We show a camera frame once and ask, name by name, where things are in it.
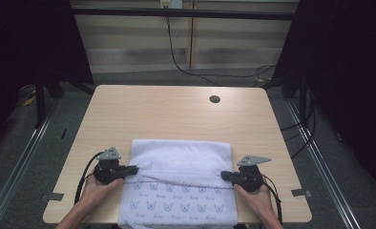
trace black clamp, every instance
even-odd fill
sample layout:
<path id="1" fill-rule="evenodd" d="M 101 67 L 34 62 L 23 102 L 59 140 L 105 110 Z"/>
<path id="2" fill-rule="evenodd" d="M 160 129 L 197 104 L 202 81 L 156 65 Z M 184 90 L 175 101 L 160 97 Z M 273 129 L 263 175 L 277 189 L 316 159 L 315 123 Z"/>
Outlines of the black clamp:
<path id="1" fill-rule="evenodd" d="M 233 185 L 239 184 L 247 193 L 254 193 L 263 185 L 262 174 L 259 166 L 240 166 L 239 172 L 222 171 L 220 173 L 223 180 L 232 182 Z"/>
<path id="2" fill-rule="evenodd" d="M 119 165 L 120 155 L 116 148 L 111 147 L 96 158 L 99 160 L 94 168 L 96 180 L 103 184 L 109 184 L 118 178 L 125 178 L 130 175 L 136 175 L 138 168 L 135 165 Z"/>
<path id="3" fill-rule="evenodd" d="M 239 172 L 222 171 L 220 173 L 223 180 L 239 184 L 247 193 L 254 193 L 263 185 L 262 174 L 257 164 L 270 161 L 271 158 L 260 156 L 245 156 L 237 164 Z"/>

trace hand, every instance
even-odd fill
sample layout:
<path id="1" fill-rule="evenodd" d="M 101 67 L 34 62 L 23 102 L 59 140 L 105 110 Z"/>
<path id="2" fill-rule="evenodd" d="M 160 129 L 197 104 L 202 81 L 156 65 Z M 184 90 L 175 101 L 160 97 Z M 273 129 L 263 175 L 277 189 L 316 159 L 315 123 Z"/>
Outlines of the hand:
<path id="1" fill-rule="evenodd" d="M 265 224 L 266 228 L 282 228 L 272 207 L 271 193 L 265 185 L 262 185 L 262 187 L 254 193 L 247 193 L 247 191 L 238 184 L 235 184 L 233 188 L 246 200 L 248 207 Z"/>
<path id="2" fill-rule="evenodd" d="M 116 187 L 123 183 L 123 179 L 119 178 L 105 185 L 100 183 L 92 175 L 86 178 L 85 186 L 81 199 L 72 208 L 72 210 L 64 217 L 56 226 L 58 228 L 78 228 L 81 221 L 98 206 L 102 200 Z"/>
<path id="3" fill-rule="evenodd" d="M 93 210 L 104 200 L 111 190 L 122 183 L 123 179 L 119 178 L 109 184 L 102 184 L 96 180 L 94 175 L 89 175 L 86 178 L 83 194 L 79 202 L 81 202 L 84 207 Z"/>

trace black cable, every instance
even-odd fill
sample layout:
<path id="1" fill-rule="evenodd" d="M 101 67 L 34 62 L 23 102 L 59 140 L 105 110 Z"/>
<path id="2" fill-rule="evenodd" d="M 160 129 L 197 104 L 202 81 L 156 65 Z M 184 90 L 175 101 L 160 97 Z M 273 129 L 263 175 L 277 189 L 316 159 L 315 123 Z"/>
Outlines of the black cable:
<path id="1" fill-rule="evenodd" d="M 28 95 L 30 94 L 31 92 L 33 92 L 35 90 L 34 86 L 33 85 L 28 85 L 28 86 L 25 86 L 23 87 L 22 89 L 19 90 L 19 94 L 18 94 L 18 97 L 23 97 L 25 95 Z"/>
<path id="2" fill-rule="evenodd" d="M 300 134 L 301 134 L 301 133 L 297 133 L 297 134 L 295 134 L 295 135 L 293 135 L 293 136 L 291 136 L 291 137 L 285 139 L 284 141 L 288 141 L 288 140 L 290 140 L 290 139 L 293 139 L 293 138 L 299 136 Z"/>
<path id="3" fill-rule="evenodd" d="M 90 168 L 90 165 L 91 165 L 91 163 L 93 163 L 93 160 L 94 160 L 97 156 L 100 156 L 102 153 L 103 153 L 103 152 L 100 152 L 100 153 L 96 154 L 96 155 L 93 156 L 93 157 L 90 159 L 90 161 L 88 162 L 87 167 L 86 167 L 85 170 L 84 170 L 83 176 L 81 177 L 80 181 L 78 182 L 77 191 L 75 192 L 74 204 L 76 204 L 76 203 L 80 200 L 81 189 L 83 188 L 84 181 L 85 181 L 86 178 L 88 177 L 88 176 L 86 176 L 87 171 L 88 171 L 88 168 Z"/>
<path id="4" fill-rule="evenodd" d="M 295 154 L 293 154 L 291 156 L 291 159 L 295 158 L 295 156 L 298 155 L 304 149 L 304 147 L 306 147 L 309 144 L 310 140 L 313 138 L 315 131 L 316 131 L 316 112 L 314 112 L 314 102 L 313 102 L 313 131 L 310 134 L 310 137 L 307 139 L 307 141 L 301 147 L 301 149 L 299 149 Z"/>
<path id="5" fill-rule="evenodd" d="M 169 38 L 169 41 L 170 41 L 170 51 L 171 51 L 171 55 L 172 55 L 172 58 L 173 58 L 173 62 L 174 64 L 176 65 L 176 67 L 183 73 L 186 73 L 186 74 L 189 74 L 189 75 L 193 75 L 193 76 L 198 76 L 208 82 L 210 82 L 211 84 L 214 84 L 216 86 L 219 86 L 221 87 L 220 84 L 218 83 L 215 83 L 213 82 L 212 80 L 204 77 L 204 76 L 221 76 L 221 77 L 234 77 L 234 78 L 249 78 L 249 77 L 257 77 L 258 80 L 257 82 L 259 81 L 259 75 L 267 72 L 269 69 L 275 67 L 275 65 L 270 65 L 270 66 L 260 66 L 257 68 L 257 71 L 256 73 L 253 73 L 253 74 L 248 74 L 248 75 L 232 75 L 232 74 L 211 74 L 211 73 L 203 73 L 203 74 L 199 74 L 199 73 L 189 73 L 189 72 L 186 72 L 185 70 L 183 70 L 177 63 L 176 61 L 176 58 L 174 56 L 174 48 L 173 48 L 173 42 L 172 42 L 172 39 L 171 39 L 171 26 L 170 26 L 170 18 L 169 17 L 166 17 L 166 21 L 167 21 L 167 31 L 168 31 L 168 38 Z M 259 73 L 259 70 L 260 68 L 267 68 L 266 70 L 262 71 L 261 73 Z"/>
<path id="6" fill-rule="evenodd" d="M 279 78 L 274 77 L 271 81 L 269 81 L 268 83 L 262 85 L 261 88 L 267 91 L 270 88 L 277 87 L 277 86 L 281 85 L 284 80 L 286 80 L 287 78 L 290 78 L 290 76 L 292 75 L 292 73 L 293 73 L 293 71 L 288 71 L 288 72 L 284 73 Z"/>
<path id="7" fill-rule="evenodd" d="M 275 186 L 274 182 L 269 177 L 267 177 L 267 176 L 263 176 L 263 177 L 267 178 L 272 183 L 272 185 L 274 186 L 274 189 L 272 189 L 271 186 L 269 186 L 269 184 L 267 182 L 264 182 L 264 181 L 262 182 L 269 189 L 269 191 L 271 191 L 272 195 L 275 198 L 275 201 L 277 203 L 278 220 L 280 221 L 280 224 L 282 225 L 282 207 L 281 207 L 280 197 L 278 196 L 277 187 Z"/>
<path id="8" fill-rule="evenodd" d="M 311 92 L 309 92 L 309 96 L 310 96 L 310 103 L 309 103 L 309 111 L 308 111 L 308 114 L 307 114 L 307 117 L 306 117 L 306 121 L 308 121 L 309 118 L 310 118 L 310 116 L 312 116 L 313 113 L 314 113 L 315 98 L 314 98 L 314 96 L 313 96 L 313 94 Z M 281 131 L 287 131 L 287 130 L 290 130 L 292 128 L 298 127 L 299 125 L 301 125 L 301 123 L 297 122 L 297 123 L 295 123 L 293 125 L 281 128 Z"/>

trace white towel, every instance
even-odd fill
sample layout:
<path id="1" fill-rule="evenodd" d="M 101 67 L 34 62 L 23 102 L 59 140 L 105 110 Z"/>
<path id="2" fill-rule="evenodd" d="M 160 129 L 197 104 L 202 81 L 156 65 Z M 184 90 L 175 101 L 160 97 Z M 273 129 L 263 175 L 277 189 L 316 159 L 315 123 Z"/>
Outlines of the white towel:
<path id="1" fill-rule="evenodd" d="M 118 215 L 122 228 L 232 228 L 238 222 L 230 144 L 187 140 L 134 140 Z"/>

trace dark background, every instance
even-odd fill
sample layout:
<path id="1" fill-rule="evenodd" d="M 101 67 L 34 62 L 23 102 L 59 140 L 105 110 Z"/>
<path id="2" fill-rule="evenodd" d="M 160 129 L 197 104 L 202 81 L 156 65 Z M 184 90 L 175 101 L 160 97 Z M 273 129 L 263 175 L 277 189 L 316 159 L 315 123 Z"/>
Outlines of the dark background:
<path id="1" fill-rule="evenodd" d="M 19 89 L 38 77 L 55 94 L 59 81 L 93 83 L 74 16 L 26 10 L 70 7 L 66 0 L 0 0 L 0 129 Z"/>
<path id="2" fill-rule="evenodd" d="M 376 0 L 300 1 L 274 77 L 292 71 L 283 93 L 302 75 L 359 162 L 376 179 Z"/>

